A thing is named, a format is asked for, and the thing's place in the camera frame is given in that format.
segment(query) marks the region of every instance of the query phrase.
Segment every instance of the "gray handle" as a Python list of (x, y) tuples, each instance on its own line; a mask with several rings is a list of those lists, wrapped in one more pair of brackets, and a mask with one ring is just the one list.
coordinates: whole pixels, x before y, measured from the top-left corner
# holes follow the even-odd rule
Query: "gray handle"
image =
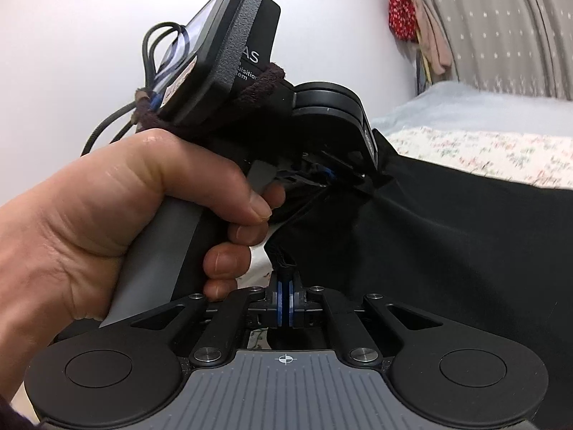
[[(275, 167), (255, 161), (247, 180), (255, 191), (262, 192), (275, 175)], [(206, 226), (221, 223), (204, 207), (166, 197), (125, 255), (110, 311), (101, 326), (170, 302), (176, 286), (189, 281), (180, 277), (194, 277), (188, 286), (202, 286), (202, 258), (210, 245), (221, 242), (213, 239), (217, 231)]]
[(205, 208), (166, 197), (132, 243), (121, 267), (110, 311), (101, 326), (171, 300), (197, 224)]

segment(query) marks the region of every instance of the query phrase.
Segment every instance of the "ridged gray surface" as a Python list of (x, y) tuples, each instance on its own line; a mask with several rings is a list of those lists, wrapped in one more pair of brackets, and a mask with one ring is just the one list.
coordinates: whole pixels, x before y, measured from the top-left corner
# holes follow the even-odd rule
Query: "ridged gray surface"
[[(381, 375), (342, 364), (332, 351), (239, 351), (195, 371), (157, 414), (127, 430), (443, 430), (414, 414)], [(527, 422), (520, 430), (535, 429)]]

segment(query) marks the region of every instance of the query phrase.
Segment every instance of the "floral bedsheet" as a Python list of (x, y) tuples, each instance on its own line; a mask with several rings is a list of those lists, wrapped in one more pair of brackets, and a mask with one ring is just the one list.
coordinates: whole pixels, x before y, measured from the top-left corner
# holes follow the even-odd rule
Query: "floral bedsheet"
[(488, 178), (573, 188), (573, 137), (405, 129), (386, 139), (400, 155)]

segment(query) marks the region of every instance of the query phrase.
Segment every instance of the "device screen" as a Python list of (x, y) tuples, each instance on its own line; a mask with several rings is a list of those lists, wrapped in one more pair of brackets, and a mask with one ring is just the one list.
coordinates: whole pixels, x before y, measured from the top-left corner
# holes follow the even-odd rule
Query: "device screen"
[(168, 86), (181, 66), (195, 56), (207, 37), (208, 30), (222, 0), (210, 0), (185, 26), (185, 30), (174, 40), (165, 52), (159, 65), (153, 90), (160, 93)]

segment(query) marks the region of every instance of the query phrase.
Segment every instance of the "sticker label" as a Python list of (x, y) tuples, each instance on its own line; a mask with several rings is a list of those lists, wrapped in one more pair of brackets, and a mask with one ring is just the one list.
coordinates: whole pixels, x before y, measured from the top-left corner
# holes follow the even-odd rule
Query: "sticker label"
[(163, 105), (169, 102), (169, 99), (173, 96), (173, 94), (177, 91), (177, 89), (181, 87), (183, 81), (187, 79), (187, 76), (189, 76), (191, 71), (193, 71), (196, 62), (197, 62), (197, 57), (193, 58), (191, 62), (181, 72), (181, 74), (179, 74), (179, 76), (177, 76), (177, 78), (168, 85), (168, 87), (165, 89), (165, 95), (163, 96), (160, 108), (162, 108)]
[(376, 142), (374, 142), (374, 138), (372, 137), (372, 129), (370, 128), (370, 124), (368, 124), (368, 120), (365, 118), (364, 120), (364, 138), (366, 139), (366, 147), (368, 148), (368, 152), (370, 152), (370, 156), (372, 157), (373, 161), (376, 163), (378, 160), (377, 158), (377, 146)]

